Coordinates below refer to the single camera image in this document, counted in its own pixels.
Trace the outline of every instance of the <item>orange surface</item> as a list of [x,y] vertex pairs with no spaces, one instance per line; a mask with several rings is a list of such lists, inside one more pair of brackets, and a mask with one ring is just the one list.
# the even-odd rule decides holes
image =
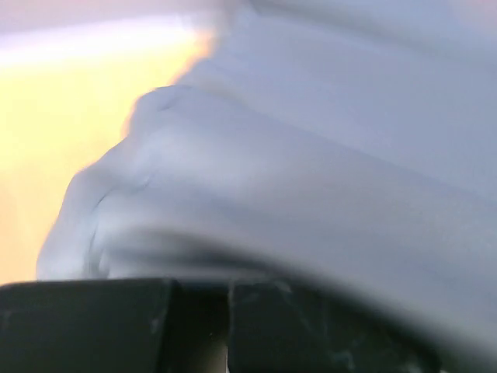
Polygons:
[[34,278],[72,176],[116,144],[139,95],[207,51],[164,51],[0,70],[0,284]]

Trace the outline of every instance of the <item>garment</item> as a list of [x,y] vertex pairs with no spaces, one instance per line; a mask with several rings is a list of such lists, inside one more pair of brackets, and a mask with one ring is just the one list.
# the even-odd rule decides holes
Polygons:
[[37,276],[271,268],[497,345],[497,31],[464,4],[245,3],[75,176]]

